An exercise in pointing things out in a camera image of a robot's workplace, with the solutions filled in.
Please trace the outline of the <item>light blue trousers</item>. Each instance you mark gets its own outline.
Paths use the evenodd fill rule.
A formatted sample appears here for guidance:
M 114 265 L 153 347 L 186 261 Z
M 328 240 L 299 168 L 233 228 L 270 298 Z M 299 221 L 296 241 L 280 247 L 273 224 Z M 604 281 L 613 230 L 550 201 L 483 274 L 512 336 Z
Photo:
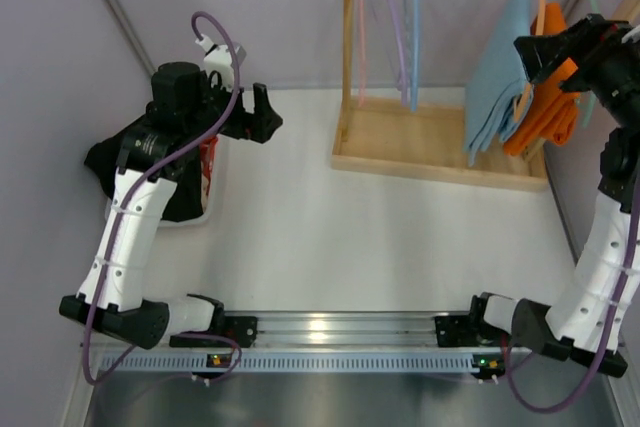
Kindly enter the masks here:
M 514 41 L 529 34 L 530 0 L 508 0 L 465 87 L 463 148 L 470 167 L 494 139 L 505 143 L 522 123 L 514 105 L 527 77 Z

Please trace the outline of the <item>orange hanger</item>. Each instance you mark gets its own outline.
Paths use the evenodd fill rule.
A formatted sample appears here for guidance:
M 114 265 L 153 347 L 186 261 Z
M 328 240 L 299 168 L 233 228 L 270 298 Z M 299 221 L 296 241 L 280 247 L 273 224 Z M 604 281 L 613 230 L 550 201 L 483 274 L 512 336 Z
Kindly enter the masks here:
M 540 36 L 544 32 L 545 12 L 547 0 L 537 0 L 534 34 Z M 533 86 L 527 83 L 521 96 L 513 100 L 513 119 L 519 122 L 525 115 L 525 108 L 529 105 L 529 99 L 533 93 Z

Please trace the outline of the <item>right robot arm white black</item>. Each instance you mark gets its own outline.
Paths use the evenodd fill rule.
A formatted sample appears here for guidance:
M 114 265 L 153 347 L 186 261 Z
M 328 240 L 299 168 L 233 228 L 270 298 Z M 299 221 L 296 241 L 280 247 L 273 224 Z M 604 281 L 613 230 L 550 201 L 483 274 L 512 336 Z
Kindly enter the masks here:
M 465 314 L 435 317 L 440 348 L 494 347 L 502 339 L 621 378 L 619 330 L 639 287 L 639 30 L 591 13 L 558 34 L 514 42 L 534 84 L 571 60 L 564 93 L 591 92 L 616 121 L 600 154 L 593 224 L 574 274 L 553 305 L 484 292 Z

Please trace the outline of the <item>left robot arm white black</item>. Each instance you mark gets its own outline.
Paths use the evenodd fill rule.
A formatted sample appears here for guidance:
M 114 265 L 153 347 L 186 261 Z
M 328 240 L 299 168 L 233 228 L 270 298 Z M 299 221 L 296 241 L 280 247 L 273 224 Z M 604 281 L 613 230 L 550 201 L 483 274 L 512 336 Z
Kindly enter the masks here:
M 144 270 L 160 223 L 202 213 L 200 147 L 223 135 L 264 144 L 283 124 L 268 88 L 225 86 L 218 69 L 190 62 L 161 65 L 151 78 L 144 114 L 115 136 L 95 144 L 85 163 L 111 198 L 92 267 L 78 291 L 63 297 L 61 316 L 135 347 L 151 349 L 165 337 L 216 334 L 223 305 L 188 294 L 172 301 L 143 296 Z

